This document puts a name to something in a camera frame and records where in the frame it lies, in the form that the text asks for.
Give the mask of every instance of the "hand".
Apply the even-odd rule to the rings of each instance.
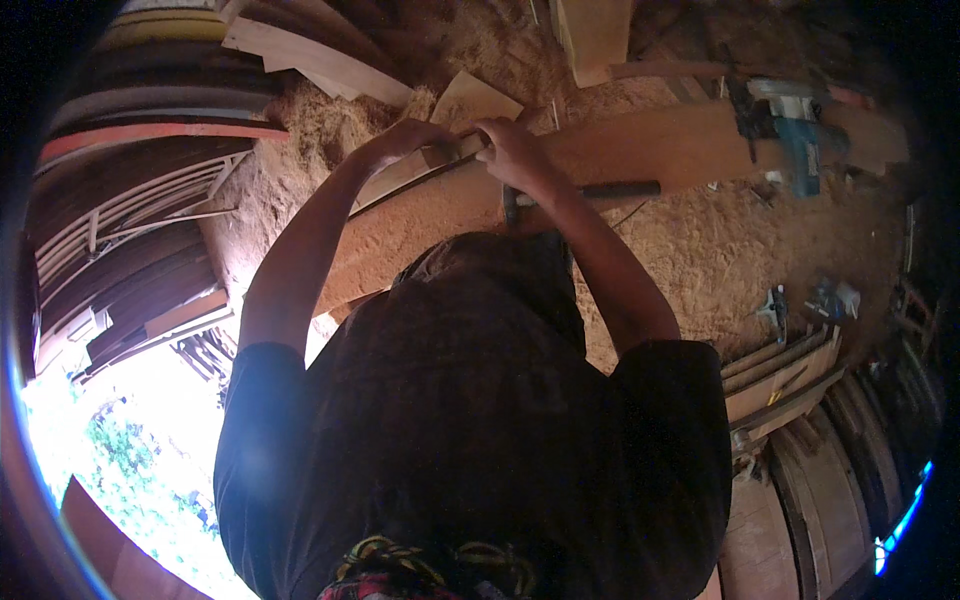
[[[404,119],[367,142],[362,150],[368,155],[373,171],[379,172],[417,148],[429,144],[456,143],[457,137],[433,123]]]
[[[566,175],[550,163],[538,140],[520,125],[503,117],[479,119],[473,125],[493,142],[476,157],[487,163],[487,171],[497,179],[530,196],[566,181]]]

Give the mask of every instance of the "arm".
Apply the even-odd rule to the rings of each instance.
[[[657,284],[570,179],[550,164],[537,139],[506,119],[484,119],[476,126],[493,142],[477,159],[537,201],[570,245],[617,355],[646,340],[680,339],[677,319]]]
[[[313,309],[360,188],[420,146],[454,139],[439,126],[407,119],[347,156],[260,263],[244,300],[238,349],[278,342],[303,356]]]

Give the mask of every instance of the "person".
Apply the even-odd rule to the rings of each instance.
[[[266,599],[691,598],[730,512],[717,354],[680,340],[654,281],[533,135],[475,125],[492,142],[476,158],[559,234],[427,250],[306,369],[358,191],[451,136],[401,121],[337,166],[244,302],[213,476],[227,555]],[[586,360],[566,249],[617,352],[610,376]]]

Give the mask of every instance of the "black t-shirt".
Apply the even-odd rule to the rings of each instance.
[[[278,344],[237,356],[214,491],[261,597],[314,600],[374,534],[510,544],[539,572],[535,597],[702,590],[730,512],[718,357],[650,342],[600,373],[541,246],[454,238],[309,369]]]

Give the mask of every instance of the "dirt floor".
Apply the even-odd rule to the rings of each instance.
[[[284,74],[287,92],[265,116],[282,123],[290,141],[258,142],[210,208],[238,210],[202,221],[223,282],[238,305],[271,243],[330,170],[399,118],[428,118],[461,69],[527,107],[520,120],[534,133],[553,130],[552,110],[545,109],[551,101],[557,103],[562,127],[680,102],[660,79],[578,89],[540,3],[539,25],[526,3],[457,3],[433,11],[420,4],[399,3],[397,18],[406,32],[376,40],[387,46],[394,42],[392,56],[405,69],[408,83],[418,86],[406,110],[366,97],[330,100],[296,72]],[[735,16],[711,20],[714,34],[745,19]],[[739,51],[752,58],[766,43],[770,56],[804,56],[776,46],[784,36],[774,25],[778,18],[768,17],[752,15],[748,34],[740,26],[735,28],[739,33],[720,37],[731,40],[735,55]],[[654,16],[651,22],[656,25],[658,18],[662,20]],[[635,31],[644,26],[649,30],[654,25],[635,24]],[[736,40],[742,40],[739,46]],[[830,169],[821,196],[808,200],[794,199],[763,177],[721,181],[715,191],[702,187],[649,202],[617,231],[670,301],[684,337],[711,341],[725,360],[776,337],[772,326],[753,314],[771,285],[785,284],[791,327],[803,330],[810,318],[803,299],[820,275],[846,280],[862,294],[860,319],[843,328],[844,351],[859,354],[883,336],[884,312],[900,264],[903,200],[888,179],[848,177]],[[770,203],[760,201],[754,188],[769,193]],[[615,224],[628,212],[612,211],[607,218]],[[610,338],[579,272],[576,277],[588,360],[609,372],[616,363]],[[319,350],[334,327],[330,319],[315,320],[310,347]]]

